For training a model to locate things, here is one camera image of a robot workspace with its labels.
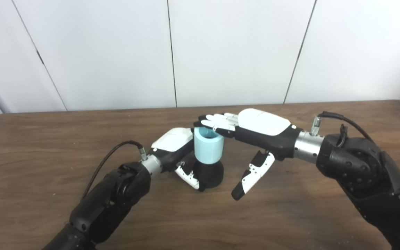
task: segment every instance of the white robotic hand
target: white robotic hand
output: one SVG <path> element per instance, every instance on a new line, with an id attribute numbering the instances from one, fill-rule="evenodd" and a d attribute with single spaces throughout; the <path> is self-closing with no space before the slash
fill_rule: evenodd
<path id="1" fill-rule="evenodd" d="M 194 126 L 204 126 L 225 137 L 234 137 L 266 150 L 258 152 L 243 174 L 241 182 L 232 191 L 239 200 L 268 171 L 274 160 L 293 158 L 295 143 L 301 129 L 285 118 L 257 109 L 244 109 L 238 115 L 231 113 L 203 115 Z"/>
<path id="2" fill-rule="evenodd" d="M 194 177 L 193 172 L 186 174 L 182 168 L 184 161 L 181 160 L 193 150 L 192 130 L 190 128 L 172 128 L 152 144 L 148 158 L 141 161 L 141 164 L 152 174 L 174 171 L 191 187 L 203 191 L 204 188 Z"/>

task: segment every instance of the black fingertip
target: black fingertip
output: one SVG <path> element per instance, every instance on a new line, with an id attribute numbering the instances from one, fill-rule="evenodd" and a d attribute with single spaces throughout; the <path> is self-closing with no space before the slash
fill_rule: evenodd
<path id="1" fill-rule="evenodd" d="M 205 190 L 205 186 L 204 186 L 201 182 L 199 182 L 198 191 L 201 193 L 201 192 L 203 192 L 204 190 Z"/>
<path id="2" fill-rule="evenodd" d="M 245 195 L 245 191 L 243 191 L 242 182 L 239 182 L 237 186 L 235 186 L 234 190 L 232 190 L 231 192 L 231 195 L 236 201 L 240 200 L 243 197 L 243 195 Z"/>
<path id="3" fill-rule="evenodd" d="M 207 120 L 206 115 L 199 116 L 199 120 Z"/>
<path id="4" fill-rule="evenodd" d="M 245 170 L 245 172 L 243 173 L 242 179 L 245 178 L 247 175 L 249 175 L 251 173 L 251 171 L 249 171 L 248 169 Z"/>
<path id="5" fill-rule="evenodd" d="M 198 127 L 204 127 L 204 126 L 200 121 L 197 121 L 197 122 L 194 122 L 194 127 L 198 128 Z"/>

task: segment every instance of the wooden table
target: wooden table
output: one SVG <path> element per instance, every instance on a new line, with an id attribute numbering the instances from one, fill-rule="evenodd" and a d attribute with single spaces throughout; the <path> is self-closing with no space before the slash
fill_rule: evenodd
<path id="1" fill-rule="evenodd" d="M 309 130 L 323 110 L 359 123 L 400 166 L 400 101 L 264 106 L 48 112 L 0 115 L 0 250 L 41 249 L 64 226 L 94 169 L 121 141 L 146 148 L 173 127 L 191 127 L 202 114 L 254 107 Z M 338 133 L 325 120 L 321 134 Z M 358 136 L 354 128 L 349 135 Z M 240 201 L 231 190 L 257 148 L 227 139 L 224 180 L 199 193 L 174 173 L 152 180 L 151 191 L 100 250 L 390 249 L 334 180 L 298 159 L 276 162 Z M 121 163 L 138 160 L 118 150 L 98 182 Z"/>

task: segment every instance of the black cable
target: black cable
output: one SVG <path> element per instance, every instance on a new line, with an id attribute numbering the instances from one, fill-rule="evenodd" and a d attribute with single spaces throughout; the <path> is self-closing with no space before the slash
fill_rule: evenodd
<path id="1" fill-rule="evenodd" d="M 108 158 L 117 150 L 119 149 L 121 146 L 126 145 L 126 144 L 133 144 L 135 146 L 137 146 L 138 149 L 142 149 L 143 146 L 141 144 L 139 144 L 136 141 L 123 141 L 122 143 L 118 144 L 117 146 L 115 146 L 106 156 L 105 158 L 100 162 L 100 164 L 98 165 L 97 169 L 95 169 L 95 172 L 93 173 L 89 183 L 87 184 L 88 186 L 86 187 L 86 189 L 83 192 L 83 196 L 81 197 L 81 200 L 83 200 L 86 195 L 88 194 L 90 187 L 92 186 L 93 181 L 95 180 L 95 178 L 97 177 L 98 172 L 100 172 L 100 169 L 103 167 L 103 165 L 105 164 L 105 162 L 108 160 Z"/>
<path id="2" fill-rule="evenodd" d="M 370 140 L 374 143 L 373 139 L 363 130 L 357 123 L 353 122 L 352 120 L 346 118 L 345 116 L 337 113 L 327 112 L 324 111 L 322 114 L 319 114 L 318 117 L 327 117 L 327 118 L 334 118 L 339 120 L 344 120 L 345 122 L 349 123 L 351 126 L 355 127 L 366 139 Z"/>

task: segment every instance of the light blue cup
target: light blue cup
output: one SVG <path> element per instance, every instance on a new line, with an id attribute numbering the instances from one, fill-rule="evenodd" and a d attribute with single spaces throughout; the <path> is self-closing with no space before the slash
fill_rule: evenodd
<path id="1" fill-rule="evenodd" d="M 205 127 L 194 128 L 194 155 L 204 164 L 217 163 L 222 158 L 224 137 Z"/>

